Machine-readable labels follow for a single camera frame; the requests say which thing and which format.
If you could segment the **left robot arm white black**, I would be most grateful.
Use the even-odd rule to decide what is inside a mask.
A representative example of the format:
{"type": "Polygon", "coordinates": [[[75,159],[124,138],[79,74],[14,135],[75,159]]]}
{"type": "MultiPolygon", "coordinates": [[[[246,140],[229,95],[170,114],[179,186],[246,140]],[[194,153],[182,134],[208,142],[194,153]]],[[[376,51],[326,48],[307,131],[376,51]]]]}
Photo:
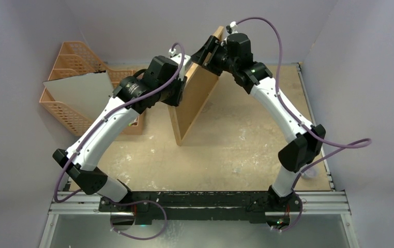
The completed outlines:
{"type": "Polygon", "coordinates": [[[67,149],[52,157],[86,194],[99,194],[118,211],[131,207],[131,190],[98,168],[108,147],[146,109],[162,102],[178,106],[191,65],[188,55],[154,57],[148,68],[123,78],[113,90],[104,110],[87,131],[67,149]]]}

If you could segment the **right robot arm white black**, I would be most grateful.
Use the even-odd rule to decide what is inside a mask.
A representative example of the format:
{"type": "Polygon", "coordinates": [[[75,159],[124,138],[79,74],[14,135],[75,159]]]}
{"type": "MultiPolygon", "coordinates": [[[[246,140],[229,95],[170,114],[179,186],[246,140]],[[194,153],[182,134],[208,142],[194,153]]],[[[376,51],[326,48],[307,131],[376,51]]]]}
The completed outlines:
{"type": "Polygon", "coordinates": [[[268,190],[269,206],[281,210],[289,202],[288,196],[293,193],[301,169],[319,155],[325,128],[305,118],[276,85],[267,66],[253,59],[251,41],[246,34],[230,34],[223,41],[210,36],[191,55],[191,60],[217,76],[230,73],[235,83],[254,97],[281,129],[287,145],[278,152],[281,168],[268,190]]]}

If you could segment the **white board in organizer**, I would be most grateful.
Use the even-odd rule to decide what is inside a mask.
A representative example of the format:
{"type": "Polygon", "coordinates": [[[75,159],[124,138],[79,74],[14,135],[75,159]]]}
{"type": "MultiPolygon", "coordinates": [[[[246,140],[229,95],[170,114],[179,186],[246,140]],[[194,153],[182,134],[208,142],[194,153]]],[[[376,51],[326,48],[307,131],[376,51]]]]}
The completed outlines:
{"type": "Polygon", "coordinates": [[[104,110],[113,91],[105,71],[45,81],[43,84],[54,100],[91,120],[104,110]]]}

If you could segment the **orange plastic file organizer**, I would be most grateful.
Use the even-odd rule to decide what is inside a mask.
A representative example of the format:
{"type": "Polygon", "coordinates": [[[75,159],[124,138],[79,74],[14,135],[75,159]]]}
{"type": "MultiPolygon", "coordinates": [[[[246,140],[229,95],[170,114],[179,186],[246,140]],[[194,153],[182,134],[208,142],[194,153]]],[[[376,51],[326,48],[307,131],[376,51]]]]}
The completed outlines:
{"type": "MultiPolygon", "coordinates": [[[[123,78],[136,73],[135,70],[111,69],[82,41],[65,41],[62,43],[49,79],[59,80],[103,71],[109,75],[113,87],[116,87],[123,78]]],[[[55,100],[46,88],[43,90],[39,103],[76,136],[82,135],[93,123],[93,120],[85,114],[55,100]]]]}

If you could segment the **small clear plastic cup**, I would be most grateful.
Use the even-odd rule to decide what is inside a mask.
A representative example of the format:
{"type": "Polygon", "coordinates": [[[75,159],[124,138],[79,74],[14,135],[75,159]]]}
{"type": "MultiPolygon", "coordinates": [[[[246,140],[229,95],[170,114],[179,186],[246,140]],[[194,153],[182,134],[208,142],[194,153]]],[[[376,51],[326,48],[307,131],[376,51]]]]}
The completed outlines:
{"type": "Polygon", "coordinates": [[[301,173],[301,177],[306,180],[315,179],[318,176],[317,169],[315,167],[309,168],[301,173]]]}

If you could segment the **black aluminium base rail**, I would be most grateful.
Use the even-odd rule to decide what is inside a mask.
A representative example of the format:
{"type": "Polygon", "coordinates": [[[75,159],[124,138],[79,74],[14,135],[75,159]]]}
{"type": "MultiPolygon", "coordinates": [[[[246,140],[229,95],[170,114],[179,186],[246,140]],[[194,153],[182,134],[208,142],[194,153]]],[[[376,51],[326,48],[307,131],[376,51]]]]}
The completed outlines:
{"type": "Polygon", "coordinates": [[[134,206],[119,206],[97,195],[78,193],[64,203],[51,203],[50,214],[108,215],[137,225],[154,220],[247,221],[288,226],[301,215],[349,214],[343,192],[301,191],[271,203],[266,191],[134,191],[134,206]]]}

